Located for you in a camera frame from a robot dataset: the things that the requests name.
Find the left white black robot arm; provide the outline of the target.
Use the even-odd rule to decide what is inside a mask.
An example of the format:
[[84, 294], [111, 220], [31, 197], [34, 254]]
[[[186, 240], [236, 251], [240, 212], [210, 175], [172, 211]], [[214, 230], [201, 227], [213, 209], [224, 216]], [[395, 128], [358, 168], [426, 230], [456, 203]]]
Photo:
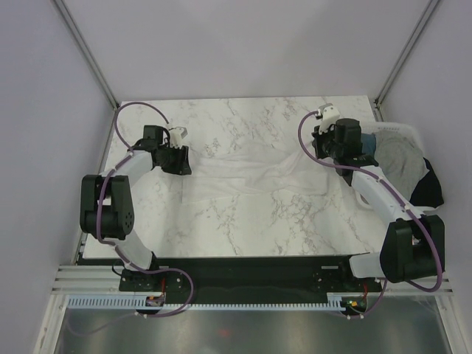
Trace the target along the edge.
[[131, 188], [157, 167], [175, 176], [189, 176], [189, 147], [183, 144], [184, 127], [146, 125], [143, 137], [110, 170], [84, 176], [80, 190], [80, 228], [99, 243], [111, 247], [146, 290], [159, 287], [162, 273], [155, 254], [134, 230]]

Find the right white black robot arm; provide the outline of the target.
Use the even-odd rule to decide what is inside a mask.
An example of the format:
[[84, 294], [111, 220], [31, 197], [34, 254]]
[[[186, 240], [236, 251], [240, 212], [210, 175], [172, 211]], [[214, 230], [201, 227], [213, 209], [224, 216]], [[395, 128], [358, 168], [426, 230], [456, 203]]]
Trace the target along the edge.
[[357, 254], [338, 271], [339, 285], [355, 290], [364, 278], [384, 278], [392, 283], [424, 277], [442, 281], [445, 270], [445, 225], [437, 215], [426, 215], [410, 204], [388, 181], [376, 160], [362, 151], [361, 125], [343, 118], [314, 128], [317, 162], [332, 159], [332, 167], [364, 197], [386, 224], [378, 253]]

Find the white t shirt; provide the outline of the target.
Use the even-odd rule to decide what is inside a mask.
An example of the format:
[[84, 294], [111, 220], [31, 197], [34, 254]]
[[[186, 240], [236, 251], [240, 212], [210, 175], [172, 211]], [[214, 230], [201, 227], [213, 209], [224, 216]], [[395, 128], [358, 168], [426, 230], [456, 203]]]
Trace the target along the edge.
[[286, 152], [259, 143], [213, 157], [192, 149], [189, 162], [192, 174], [180, 185], [186, 204], [280, 190], [324, 195], [338, 178], [333, 168], [314, 162], [301, 148]]

